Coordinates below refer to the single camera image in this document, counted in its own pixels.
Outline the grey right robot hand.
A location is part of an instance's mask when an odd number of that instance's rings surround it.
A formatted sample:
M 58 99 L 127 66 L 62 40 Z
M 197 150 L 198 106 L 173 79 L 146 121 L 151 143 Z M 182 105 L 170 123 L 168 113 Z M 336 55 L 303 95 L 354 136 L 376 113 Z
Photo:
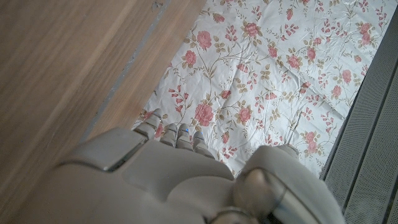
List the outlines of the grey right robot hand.
M 79 145 L 40 180 L 12 223 L 343 223 L 324 181 L 288 145 L 261 146 L 240 174 L 202 133 L 166 127 L 155 110 L 132 131 Z

